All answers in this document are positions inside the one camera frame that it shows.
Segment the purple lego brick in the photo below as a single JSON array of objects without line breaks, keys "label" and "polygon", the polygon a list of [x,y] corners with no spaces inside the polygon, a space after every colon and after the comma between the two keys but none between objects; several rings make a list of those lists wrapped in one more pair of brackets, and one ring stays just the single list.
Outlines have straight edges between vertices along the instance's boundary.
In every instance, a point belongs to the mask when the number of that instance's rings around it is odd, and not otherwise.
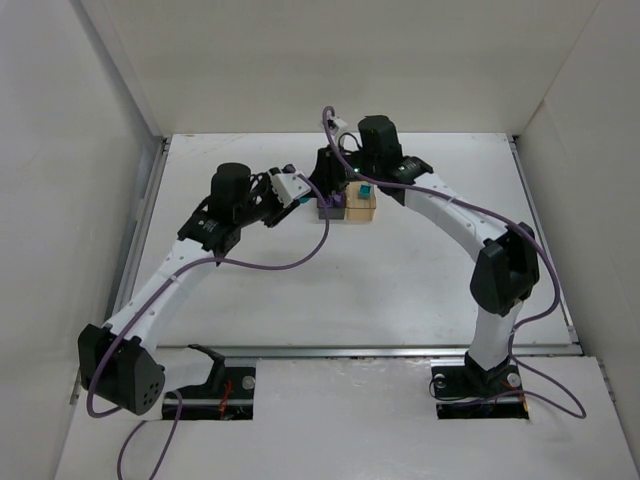
[{"label": "purple lego brick", "polygon": [[344,191],[332,192],[324,198],[324,203],[329,210],[344,210],[346,208],[346,193]]}]

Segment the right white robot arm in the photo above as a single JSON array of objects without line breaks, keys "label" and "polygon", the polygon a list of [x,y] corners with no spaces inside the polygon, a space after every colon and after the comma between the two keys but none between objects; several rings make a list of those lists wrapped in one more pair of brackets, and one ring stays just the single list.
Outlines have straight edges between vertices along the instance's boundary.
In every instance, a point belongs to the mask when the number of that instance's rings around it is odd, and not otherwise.
[{"label": "right white robot arm", "polygon": [[354,151],[343,148],[349,128],[332,107],[323,110],[322,127],[328,145],[319,151],[313,175],[323,196],[345,189],[350,180],[363,180],[430,220],[474,263],[474,336],[463,365],[433,368],[436,394],[463,400],[505,392],[508,377],[518,372],[511,358],[517,318],[540,279],[533,230],[462,199],[425,161],[403,152],[396,126],[385,115],[359,122],[360,145]]}]

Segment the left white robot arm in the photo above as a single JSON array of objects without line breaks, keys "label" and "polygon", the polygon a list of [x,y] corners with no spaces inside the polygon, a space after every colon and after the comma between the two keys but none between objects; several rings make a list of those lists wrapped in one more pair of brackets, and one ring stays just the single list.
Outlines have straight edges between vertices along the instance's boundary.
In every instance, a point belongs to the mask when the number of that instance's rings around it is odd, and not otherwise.
[{"label": "left white robot arm", "polygon": [[276,226],[310,188],[293,166],[254,174],[240,163],[219,166],[209,194],[177,232],[159,268],[122,309],[101,327],[78,337],[81,383],[87,398],[116,410],[146,414],[166,392],[215,387],[224,358],[192,344],[162,359],[162,334],[199,283],[237,245],[243,228]]}]

